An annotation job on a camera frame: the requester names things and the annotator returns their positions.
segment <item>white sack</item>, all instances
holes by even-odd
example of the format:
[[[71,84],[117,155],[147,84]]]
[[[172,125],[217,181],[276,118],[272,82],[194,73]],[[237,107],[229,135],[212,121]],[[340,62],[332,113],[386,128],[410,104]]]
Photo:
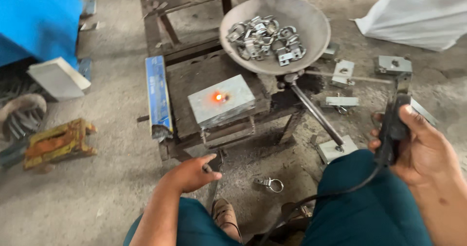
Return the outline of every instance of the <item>white sack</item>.
[[[364,36],[439,52],[467,33],[467,0],[379,0],[355,22]]]

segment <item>metal bowl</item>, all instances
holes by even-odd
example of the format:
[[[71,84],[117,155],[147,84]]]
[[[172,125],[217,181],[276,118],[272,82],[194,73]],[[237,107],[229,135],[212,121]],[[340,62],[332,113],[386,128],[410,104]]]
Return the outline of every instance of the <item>metal bowl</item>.
[[[294,26],[300,41],[306,48],[306,54],[298,61],[280,66],[275,54],[263,61],[240,57],[234,44],[226,36],[234,23],[248,22],[255,16],[274,15],[280,24]],[[230,57],[242,67],[255,72],[271,75],[294,73],[315,62],[326,50],[331,37],[331,28],[324,13],[304,0],[249,0],[235,6],[222,19],[220,24],[220,43]]]

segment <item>dark green pants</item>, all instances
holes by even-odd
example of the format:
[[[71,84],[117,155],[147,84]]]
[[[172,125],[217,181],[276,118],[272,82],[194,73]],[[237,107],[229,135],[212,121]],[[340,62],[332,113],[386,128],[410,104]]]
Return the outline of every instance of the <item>dark green pants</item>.
[[[358,150],[334,160],[324,171],[318,193],[359,184],[375,165],[373,154]],[[141,216],[126,235],[129,245]],[[385,168],[365,187],[318,200],[302,246],[425,246],[428,232],[407,186]],[[180,198],[178,246],[238,246],[217,227],[199,201]]]

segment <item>black cable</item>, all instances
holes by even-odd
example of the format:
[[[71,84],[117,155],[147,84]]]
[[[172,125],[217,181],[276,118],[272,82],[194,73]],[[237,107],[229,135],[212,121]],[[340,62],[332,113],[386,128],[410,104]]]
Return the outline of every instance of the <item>black cable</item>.
[[[304,198],[303,200],[297,202],[294,204],[294,206],[287,212],[284,212],[283,214],[280,215],[280,217],[277,219],[276,223],[274,223],[274,225],[263,235],[263,237],[261,238],[261,241],[260,241],[260,244],[259,246],[263,245],[266,240],[269,238],[269,236],[271,235],[272,231],[274,229],[277,228],[277,226],[279,224],[281,224],[282,222],[284,222],[286,219],[289,218],[289,216],[294,212],[294,210],[300,208],[303,204],[305,203],[308,203],[310,201],[313,201],[313,200],[317,200],[317,199],[323,199],[323,198],[329,198],[329,197],[333,197],[333,196],[337,196],[337,195],[342,195],[342,194],[346,194],[346,193],[350,193],[350,192],[353,192],[357,189],[361,189],[363,188],[366,184],[368,184],[380,171],[381,169],[384,167],[384,164],[383,163],[378,163],[377,166],[375,167],[375,169],[373,170],[373,172],[371,172],[370,176],[368,176],[364,181],[362,181],[360,184],[356,185],[356,186],[353,186],[349,189],[344,189],[344,190],[339,190],[339,191],[332,191],[332,192],[327,192],[327,193],[324,193],[324,194],[321,194],[321,195],[318,195],[318,194],[315,194],[315,195],[312,195],[312,196],[309,196],[309,197],[306,197]]]

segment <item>hand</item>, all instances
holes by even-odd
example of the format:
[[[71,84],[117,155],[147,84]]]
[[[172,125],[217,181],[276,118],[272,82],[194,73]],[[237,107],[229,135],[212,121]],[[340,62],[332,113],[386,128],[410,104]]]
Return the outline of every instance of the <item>hand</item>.
[[[373,114],[373,117],[382,120],[381,114]],[[397,176],[410,186],[432,182],[439,176],[461,174],[457,154],[442,133],[410,105],[401,106],[399,117],[411,130],[411,137],[401,141],[399,158],[391,167]],[[373,129],[371,135],[377,137],[379,130]],[[380,145],[379,139],[372,140],[368,149],[374,153]]]
[[[217,155],[210,154],[201,158],[194,158],[184,161],[171,171],[167,172],[160,180],[159,185],[169,185],[180,193],[189,193],[202,186],[222,178],[220,172],[203,171],[202,167]]]

